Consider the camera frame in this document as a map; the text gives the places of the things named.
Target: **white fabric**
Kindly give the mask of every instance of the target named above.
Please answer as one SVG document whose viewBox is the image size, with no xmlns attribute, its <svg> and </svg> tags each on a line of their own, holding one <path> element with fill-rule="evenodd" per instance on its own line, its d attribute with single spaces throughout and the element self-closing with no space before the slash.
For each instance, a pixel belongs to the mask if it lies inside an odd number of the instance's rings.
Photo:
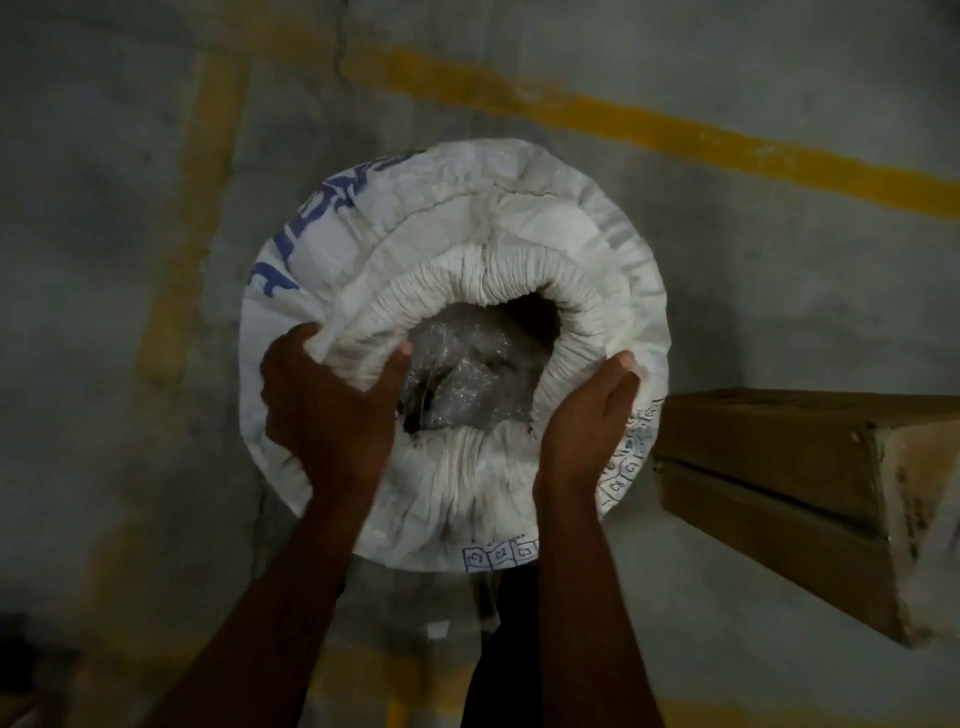
<svg viewBox="0 0 960 728">
<path fill-rule="evenodd" d="M 326 182 L 268 242 L 240 325 L 241 430 L 253 459 L 301 513 L 309 484 L 299 462 L 265 436 L 259 398 L 259 361 L 291 326 L 320 321 L 307 350 L 365 389 L 422 319 L 450 303 L 503 303 L 533 291 L 556 303 L 561 333 L 530 422 L 414 436 L 398 425 L 355 550 L 418 570 L 536 558 L 531 490 L 550 414 L 608 355 L 634 353 L 635 415 L 597 490 L 606 513 L 656 437 L 670 342 L 647 245 L 594 182 L 533 144 L 458 142 L 360 165 Z"/>
</svg>

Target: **concrete floor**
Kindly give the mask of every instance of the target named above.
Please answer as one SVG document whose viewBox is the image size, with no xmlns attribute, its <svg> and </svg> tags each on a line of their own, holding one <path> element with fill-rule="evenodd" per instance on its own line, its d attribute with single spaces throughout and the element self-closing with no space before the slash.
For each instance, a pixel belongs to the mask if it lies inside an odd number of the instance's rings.
<svg viewBox="0 0 960 728">
<path fill-rule="evenodd" d="M 594 177 L 657 256 L 674 391 L 960 393 L 956 212 L 442 105 L 348 68 L 373 43 L 956 183 L 949 2 L 461 5 L 0 8 L 0 611 L 82 650 L 72 725 L 130 724 L 289 531 L 237 434 L 240 292 L 263 241 L 353 163 L 512 135 Z M 671 724 L 960 719 L 956 644 L 908 652 L 647 496 L 638 483 L 608 534 Z M 470 585 L 357 564 L 331 642 L 312 724 L 456 724 L 479 650 Z"/>
</svg>

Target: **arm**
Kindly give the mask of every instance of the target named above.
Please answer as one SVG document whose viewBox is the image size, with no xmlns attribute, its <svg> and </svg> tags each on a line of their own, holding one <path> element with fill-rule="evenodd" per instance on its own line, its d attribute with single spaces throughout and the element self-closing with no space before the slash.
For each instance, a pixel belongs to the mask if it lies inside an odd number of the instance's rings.
<svg viewBox="0 0 960 728">
<path fill-rule="evenodd" d="M 314 495 L 287 545 L 254 581 L 193 665 L 141 728 L 297 724 L 333 618 L 353 544 L 394 441 L 394 409 L 410 344 L 358 392 L 314 362 L 303 325 L 261 366 L 267 435 L 292 451 Z"/>
<path fill-rule="evenodd" d="M 609 359 L 543 435 L 534 501 L 544 725 L 663 725 L 594 501 L 636 396 L 632 365 L 629 352 Z"/>
</svg>

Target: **cardboard box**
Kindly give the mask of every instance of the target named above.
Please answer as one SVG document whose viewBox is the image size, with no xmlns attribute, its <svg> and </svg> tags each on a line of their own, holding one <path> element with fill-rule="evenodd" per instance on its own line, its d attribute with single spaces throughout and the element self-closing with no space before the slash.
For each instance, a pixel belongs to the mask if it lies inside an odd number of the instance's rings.
<svg viewBox="0 0 960 728">
<path fill-rule="evenodd" d="M 761 390 L 668 398 L 655 448 L 667 510 L 903 643 L 958 455 L 957 397 Z"/>
</svg>

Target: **dark clothing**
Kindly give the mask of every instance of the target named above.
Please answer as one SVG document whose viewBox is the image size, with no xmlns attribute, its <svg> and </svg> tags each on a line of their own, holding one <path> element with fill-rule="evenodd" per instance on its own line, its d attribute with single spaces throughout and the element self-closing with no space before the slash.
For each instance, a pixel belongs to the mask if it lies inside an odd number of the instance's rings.
<svg viewBox="0 0 960 728">
<path fill-rule="evenodd" d="M 536 564 L 503 572 L 496 593 L 500 626 L 473 671 L 461 728 L 542 724 L 539 574 Z"/>
</svg>

